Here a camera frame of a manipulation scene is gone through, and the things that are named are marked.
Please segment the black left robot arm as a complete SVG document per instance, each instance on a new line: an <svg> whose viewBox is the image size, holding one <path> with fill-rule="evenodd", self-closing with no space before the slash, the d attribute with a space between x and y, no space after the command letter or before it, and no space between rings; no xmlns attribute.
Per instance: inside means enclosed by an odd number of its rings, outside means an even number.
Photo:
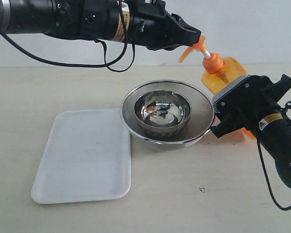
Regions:
<svg viewBox="0 0 291 233"><path fill-rule="evenodd" d="M162 0L0 0L0 31L128 42L149 50L192 46L201 36L167 12Z"/></svg>

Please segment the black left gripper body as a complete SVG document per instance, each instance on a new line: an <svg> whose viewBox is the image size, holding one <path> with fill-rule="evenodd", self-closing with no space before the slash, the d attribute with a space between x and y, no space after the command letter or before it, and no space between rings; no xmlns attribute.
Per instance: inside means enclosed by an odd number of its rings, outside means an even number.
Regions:
<svg viewBox="0 0 291 233"><path fill-rule="evenodd" d="M167 12L166 2L163 0L127 0L130 13L132 13L130 30L137 27L132 42L144 46L149 50L163 50L171 40L173 19Z"/></svg>

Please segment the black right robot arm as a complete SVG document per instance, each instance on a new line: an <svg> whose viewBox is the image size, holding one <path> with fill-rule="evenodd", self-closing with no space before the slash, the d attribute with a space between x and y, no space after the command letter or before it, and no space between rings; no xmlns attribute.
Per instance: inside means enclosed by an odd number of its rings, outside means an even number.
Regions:
<svg viewBox="0 0 291 233"><path fill-rule="evenodd" d="M291 77L283 74L276 83L265 75L242 75L212 98L220 123L211 131L218 138L245 128L275 161L282 182L291 188L291 120L278 101L291 89Z"/></svg>

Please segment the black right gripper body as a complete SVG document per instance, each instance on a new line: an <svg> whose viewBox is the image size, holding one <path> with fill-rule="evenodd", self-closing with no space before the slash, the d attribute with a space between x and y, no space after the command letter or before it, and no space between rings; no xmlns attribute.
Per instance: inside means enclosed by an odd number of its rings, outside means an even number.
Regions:
<svg viewBox="0 0 291 233"><path fill-rule="evenodd" d="M218 105L220 113L241 109L246 117L244 129L252 133L264 131L273 121L282 121L282 108L267 92L273 83L268 76L250 75L223 97Z"/></svg>

